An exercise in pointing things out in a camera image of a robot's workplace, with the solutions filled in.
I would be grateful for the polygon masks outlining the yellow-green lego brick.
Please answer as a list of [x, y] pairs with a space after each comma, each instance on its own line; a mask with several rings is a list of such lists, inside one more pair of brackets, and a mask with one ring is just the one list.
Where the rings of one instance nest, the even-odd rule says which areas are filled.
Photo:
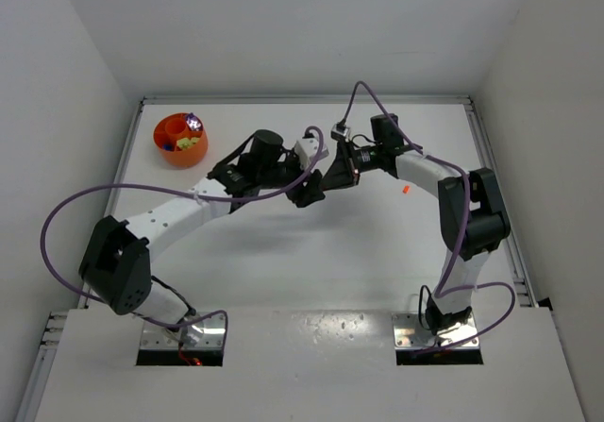
[[199, 142], [199, 137], [183, 137], [176, 142], [176, 148], [180, 151], [184, 151], [192, 148]]

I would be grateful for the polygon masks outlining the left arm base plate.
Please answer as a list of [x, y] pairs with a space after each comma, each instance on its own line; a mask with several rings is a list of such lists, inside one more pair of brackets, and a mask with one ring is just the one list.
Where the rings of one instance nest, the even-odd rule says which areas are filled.
[[148, 322], [143, 323], [140, 350], [176, 352], [178, 346], [189, 352], [218, 351], [225, 346], [228, 316], [225, 311], [191, 316], [201, 320], [181, 329], [166, 329]]

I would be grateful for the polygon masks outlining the purple lego brick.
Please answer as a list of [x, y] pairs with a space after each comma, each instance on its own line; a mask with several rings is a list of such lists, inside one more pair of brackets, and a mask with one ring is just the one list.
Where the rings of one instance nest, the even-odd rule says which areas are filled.
[[202, 131], [203, 123], [202, 121], [194, 115], [192, 112], [188, 113], [185, 117], [185, 122], [190, 131]]

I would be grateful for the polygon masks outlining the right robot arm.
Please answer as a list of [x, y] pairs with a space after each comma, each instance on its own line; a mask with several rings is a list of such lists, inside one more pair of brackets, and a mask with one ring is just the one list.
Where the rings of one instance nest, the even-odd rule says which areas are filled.
[[440, 231], [446, 247], [444, 268], [428, 296], [420, 322], [431, 333], [467, 321], [478, 275], [492, 252], [511, 232], [510, 220], [494, 171], [466, 171], [412, 144], [398, 128], [397, 117], [370, 119], [373, 139], [358, 146], [346, 121], [335, 124], [336, 157], [322, 180], [324, 191], [359, 184], [361, 174], [381, 170], [411, 182], [438, 201]]

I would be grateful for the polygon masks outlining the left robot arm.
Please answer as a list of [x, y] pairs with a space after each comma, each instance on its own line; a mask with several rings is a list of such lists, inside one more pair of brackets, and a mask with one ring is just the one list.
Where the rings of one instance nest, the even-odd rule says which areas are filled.
[[153, 261], [207, 223], [282, 194], [297, 207], [324, 199], [317, 162], [327, 155], [318, 127], [287, 149], [274, 131], [259, 129], [186, 192], [119, 220], [108, 215], [92, 231], [79, 275], [117, 315], [133, 314], [179, 329], [194, 313], [188, 301], [152, 275]]

